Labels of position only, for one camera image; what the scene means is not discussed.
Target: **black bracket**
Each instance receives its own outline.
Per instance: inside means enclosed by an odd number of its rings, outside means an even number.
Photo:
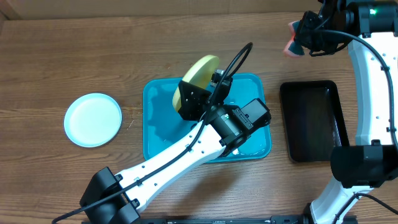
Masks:
[[[398,36],[398,4],[395,1],[351,1],[346,12],[353,13],[347,29],[352,35],[370,37],[374,32],[393,32]]]
[[[220,155],[227,156],[241,146],[259,128],[269,125],[271,113],[268,107],[256,98],[243,108],[235,105],[215,107],[209,114],[208,123],[221,136],[220,144],[226,149]]]
[[[223,73],[220,72],[215,72],[213,76],[211,77],[211,82],[214,83],[215,85],[218,84],[223,77]],[[227,79],[224,79],[223,82],[220,84],[220,89],[218,90],[218,93],[215,98],[215,105],[223,105],[224,100],[229,94],[229,91],[231,91],[231,86],[232,86],[233,78],[229,77]]]
[[[120,177],[115,177],[108,167],[98,171],[91,178],[85,193],[81,197],[80,205],[85,207],[121,190]],[[139,222],[140,216],[136,211],[139,206],[137,200],[126,202],[122,195],[108,200],[102,205],[86,211],[92,224],[132,224]]]
[[[390,127],[387,127],[386,129],[387,129],[387,132],[391,131]]]
[[[381,68],[382,71],[384,71],[384,67],[383,66],[380,66],[380,68]],[[389,71],[389,70],[390,70],[390,66],[387,67],[387,71]]]
[[[211,92],[200,87],[180,81],[178,89],[181,95],[181,108],[178,113],[186,121],[199,121],[204,114]]]
[[[380,187],[398,177],[398,153],[394,145],[335,147],[331,153],[331,172],[344,188],[368,185]]]

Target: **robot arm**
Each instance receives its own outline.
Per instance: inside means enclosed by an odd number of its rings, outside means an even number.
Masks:
[[[314,17],[313,12],[306,12],[295,41],[312,50],[311,54],[321,50],[333,54],[339,51],[337,43],[349,42],[358,94],[357,146],[342,146],[333,150],[333,177],[321,196],[311,203],[309,214],[317,224],[340,224],[359,199],[353,198],[354,194],[368,193],[384,181],[397,177],[398,155],[392,142],[389,120],[389,85],[381,62],[362,43],[321,32],[314,37],[307,31],[322,27],[358,36],[382,55],[389,67],[392,86],[398,86],[398,15],[395,2],[347,0],[336,5],[334,1],[324,1],[321,12],[325,12],[328,21],[322,23],[322,16],[318,18],[318,15]]]
[[[383,55],[387,65],[390,66],[393,84],[398,86],[398,38],[394,37],[392,32],[384,32],[372,34],[372,37],[364,40],[370,43],[379,54]],[[383,145],[390,145],[392,144],[391,134],[386,131],[390,124],[389,111],[387,110],[389,107],[389,95],[385,73],[381,69],[380,62],[363,44],[352,41],[348,45],[348,52],[354,67],[358,95],[356,145],[370,146],[373,144],[373,140],[376,139],[380,140]],[[398,93],[395,91],[394,94],[394,98],[397,99]],[[354,185],[344,188],[340,181],[332,177],[321,196],[311,204],[310,208],[314,222],[317,224],[332,223],[335,215],[338,214],[354,193],[369,193],[372,189],[369,185]],[[357,201],[358,199],[356,198],[350,203],[349,207],[341,214],[338,223],[343,221],[342,217]]]
[[[270,120],[271,114],[260,99],[252,100],[243,108],[233,105],[214,106],[208,119],[200,121],[184,138],[152,159],[116,175],[107,167],[97,172],[87,186],[80,205],[84,208],[115,192],[123,191],[128,203],[121,195],[117,195],[84,211],[92,224],[133,223],[139,219],[139,214],[148,204],[172,182],[200,164],[219,156],[227,156],[233,149],[244,144],[253,132],[268,125]],[[191,150],[179,157],[206,121]],[[170,161],[173,163],[156,171]]]

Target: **black mount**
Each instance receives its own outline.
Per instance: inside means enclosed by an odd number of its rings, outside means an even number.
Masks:
[[[393,32],[398,37],[398,3],[395,1],[318,1],[325,2],[325,6],[319,14],[312,11],[304,13],[294,38],[312,52],[333,54],[339,44],[346,46],[351,42],[351,39],[337,34],[312,32],[315,29],[338,30],[364,38],[370,37],[373,32]]]
[[[91,178],[85,193],[81,197],[80,206],[84,207],[121,190],[121,176],[114,176],[108,167],[98,171]],[[140,220],[136,211],[137,200],[127,202],[119,195],[106,203],[89,209],[86,215],[95,224],[132,224]]]
[[[333,176],[344,188],[361,185],[376,188],[398,177],[397,161],[395,146],[382,146],[375,140],[371,146],[335,147],[330,166]]]
[[[259,128],[271,121],[268,107],[256,98],[242,109],[235,105],[215,106],[209,115],[209,124],[221,136],[220,143],[226,146],[221,157],[241,146]]]
[[[181,118],[185,121],[198,121],[206,110],[211,92],[184,81],[180,81],[178,89],[181,95],[181,108],[178,113]]]
[[[211,77],[211,82],[214,86],[217,85],[221,81],[223,74],[224,74],[224,72],[221,72],[220,70],[217,70],[213,74],[213,76]],[[215,99],[216,105],[224,104],[224,100],[228,96],[229,91],[231,91],[231,86],[232,86],[233,80],[234,80],[233,77],[228,77],[228,78],[224,79],[224,81],[221,83],[220,90],[218,91],[218,94],[216,95],[217,97]]]

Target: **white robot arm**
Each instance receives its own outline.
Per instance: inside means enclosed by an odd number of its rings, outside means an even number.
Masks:
[[[374,33],[370,38],[359,37],[371,44],[383,56],[394,86],[398,86],[398,37],[392,32]],[[381,69],[381,64],[363,44],[352,41],[348,44],[349,55],[353,62],[356,91],[358,95],[358,129],[355,136],[357,146],[370,146],[372,140],[380,140],[382,145],[393,144],[390,132],[386,128],[389,122],[389,94],[387,78]],[[394,92],[394,99],[398,99],[398,92]],[[321,196],[311,204],[311,214],[314,223],[333,223],[336,214],[354,193],[369,193],[368,185],[344,188],[334,177],[330,180]],[[354,199],[349,207],[341,214],[337,224],[343,222],[343,217],[354,206],[358,199]]]

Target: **black cable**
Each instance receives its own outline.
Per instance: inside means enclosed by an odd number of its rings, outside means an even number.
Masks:
[[[330,17],[327,17],[319,26],[317,26],[314,30],[320,29],[321,27],[323,27],[323,25],[325,25],[329,20]]]
[[[344,204],[343,208],[340,209],[340,211],[336,214],[335,219],[333,219],[333,224],[336,224],[337,221],[340,219],[341,214],[343,214],[343,212],[349,207],[349,205],[351,205],[351,203],[353,203],[353,201],[355,199],[359,200],[359,197],[367,197],[370,198],[372,200],[374,200],[375,202],[377,202],[378,204],[382,205],[384,208],[390,210],[392,213],[398,215],[398,211],[393,209],[391,206],[389,206],[388,204],[382,202],[381,200],[379,200],[378,198],[369,195],[369,194],[364,194],[364,193],[354,193],[353,196],[351,196],[351,198],[349,198],[349,200]]]
[[[325,8],[325,6],[326,6],[326,0],[323,1],[322,7],[321,7],[321,9],[319,10],[319,13],[318,13],[318,14],[319,14],[320,16],[323,16],[323,9]]]
[[[337,7],[337,11],[338,12],[340,12],[341,10],[340,10],[340,7],[341,7],[341,0],[337,0],[337,5],[336,5],[336,7]]]
[[[356,37],[354,35],[347,34],[347,33],[342,32],[342,31],[337,31],[337,30],[313,30],[311,32],[314,32],[314,33],[319,32],[319,33],[326,33],[326,34],[338,34],[338,35],[342,35],[342,36],[348,37],[350,39],[356,40],[359,43],[363,44],[365,47],[367,47],[374,54],[374,56],[379,60],[379,62],[381,63],[382,69],[384,70],[384,73],[386,74],[387,84],[388,84],[391,139],[392,139],[393,145],[395,145],[396,150],[398,152],[398,142],[397,142],[397,137],[395,135],[396,129],[395,129],[395,117],[394,117],[394,88],[392,86],[392,78],[391,78],[391,74],[390,74],[390,68],[387,66],[386,62],[381,57],[379,52],[377,52],[377,50],[375,48],[373,48],[372,45],[368,44],[365,40],[363,40],[363,39],[361,39],[359,37]]]
[[[246,54],[244,55],[244,57],[242,58],[242,60],[238,64],[238,66],[235,68],[235,70],[231,74],[233,75],[233,74],[235,74],[236,71],[238,71],[239,67],[243,64],[245,59],[248,57],[248,54],[249,54],[250,50],[252,49],[252,47],[253,47],[253,43],[252,42],[246,44],[246,46],[244,46],[243,49],[235,56],[234,60],[230,63],[230,65],[228,65],[228,67],[224,71],[223,76],[221,77],[221,80],[217,83],[217,86],[216,86],[216,88],[215,88],[215,90],[214,90],[214,92],[213,92],[213,94],[212,94],[212,96],[211,96],[211,98],[209,100],[209,104],[208,104],[206,112],[205,112],[205,118],[203,119],[203,122],[202,122],[202,124],[201,124],[201,126],[200,126],[200,128],[198,130],[198,133],[193,138],[193,141],[189,144],[189,146],[186,149],[184,149],[184,151],[182,151],[178,156],[174,157],[171,161],[168,161],[166,164],[162,165],[161,167],[157,168],[156,170],[152,171],[151,173],[145,175],[143,178],[135,181],[134,183],[128,185],[127,187],[123,188],[122,190],[120,190],[120,191],[118,191],[118,192],[116,192],[116,193],[114,193],[114,194],[112,194],[112,195],[110,195],[108,197],[105,197],[105,198],[103,198],[103,199],[101,199],[101,200],[99,200],[97,202],[91,203],[91,204],[89,204],[89,205],[87,205],[85,207],[81,207],[81,208],[78,208],[78,209],[76,209],[74,211],[68,212],[68,213],[66,213],[64,215],[61,215],[61,216],[55,218],[54,220],[52,220],[51,224],[56,224],[57,222],[59,222],[61,220],[64,220],[66,218],[69,218],[69,217],[71,217],[73,215],[76,215],[76,214],[78,214],[80,212],[84,212],[84,211],[87,211],[87,210],[89,210],[91,208],[94,208],[96,206],[102,205],[105,202],[107,202],[108,200],[111,200],[112,198],[115,198],[115,197],[127,192],[128,190],[132,189],[133,187],[135,187],[137,185],[141,185],[143,183],[143,181],[145,181],[145,180],[151,178],[152,176],[156,175],[157,173],[159,173],[160,171],[164,170],[169,165],[173,164],[175,161],[179,160],[187,152],[191,151],[193,145],[198,141],[198,139],[199,139],[199,137],[200,137],[200,135],[201,135],[201,133],[203,131],[203,128],[205,128],[206,123],[208,122],[208,117],[209,117],[208,115],[210,114],[211,107],[214,105],[214,102],[215,102],[215,99],[216,99],[216,95],[218,94],[218,91],[220,89],[221,83],[225,80],[225,78],[228,75],[228,72],[232,69],[232,67],[234,66],[236,61],[246,51]]]
[[[318,57],[318,56],[324,56],[324,55],[332,55],[335,54],[337,52],[339,52],[340,50],[343,50],[344,48],[347,47],[349,43],[346,42],[343,45],[341,45],[340,47],[336,48],[336,50],[332,51],[332,52],[322,52],[322,53],[318,53],[318,54],[313,54],[313,51],[310,51],[310,55],[311,57]]]
[[[242,50],[235,56],[234,60],[232,60],[232,62],[230,63],[230,65],[228,65],[227,69],[224,71],[224,73],[228,73],[232,67],[234,66],[234,64],[236,63],[236,61],[242,56],[242,54],[244,52],[246,52],[246,54],[244,54],[242,60],[238,63],[238,65],[236,66],[236,68],[231,72],[230,75],[227,76],[227,78],[232,77],[241,67],[241,65],[243,64],[243,62],[246,60],[246,58],[248,57],[251,49],[253,48],[253,43],[250,42],[248,44],[246,44],[246,46],[244,46],[242,48]]]

